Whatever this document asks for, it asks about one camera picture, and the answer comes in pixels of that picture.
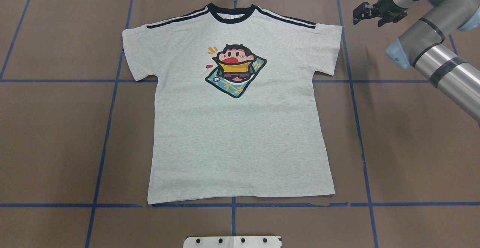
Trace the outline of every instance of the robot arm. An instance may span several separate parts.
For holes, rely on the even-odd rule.
[[[418,1],[364,2],[354,10],[353,24],[373,17],[381,18],[379,26],[396,23]],[[388,47],[387,55],[403,69],[413,66],[480,123],[480,72],[442,45],[456,29],[480,24],[480,0],[428,1],[434,7]]]

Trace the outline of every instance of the brown table surface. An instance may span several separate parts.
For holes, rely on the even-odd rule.
[[[479,125],[384,53],[429,5],[353,26],[364,1],[377,0],[0,0],[0,246],[480,247]],[[313,77],[335,195],[146,204],[156,78],[134,82],[121,32],[209,2],[344,26],[335,75]],[[478,41],[445,44],[480,67]]]

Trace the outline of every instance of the cartoon graphic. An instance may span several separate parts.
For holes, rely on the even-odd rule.
[[[208,53],[213,54],[217,51],[216,47],[214,49],[209,48]],[[205,81],[233,98],[239,98],[245,92],[250,82],[267,62],[242,44],[226,45],[223,51],[217,53],[212,59],[217,67],[205,78]]]

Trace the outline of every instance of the gray t-shirt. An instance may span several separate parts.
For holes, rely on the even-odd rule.
[[[135,80],[158,77],[148,203],[334,194],[312,76],[341,31],[214,4],[123,31]]]

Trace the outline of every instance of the black collar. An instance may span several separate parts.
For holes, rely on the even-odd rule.
[[[254,13],[257,6],[252,4],[249,8],[228,9],[228,8],[217,7],[213,3],[209,3],[207,5],[207,8],[211,13],[211,15],[215,19],[217,19],[217,21],[226,23],[226,24],[235,24],[235,23],[240,23],[242,21],[245,21],[247,18],[249,18]],[[243,14],[243,15],[238,18],[226,19],[221,17],[218,14]]]

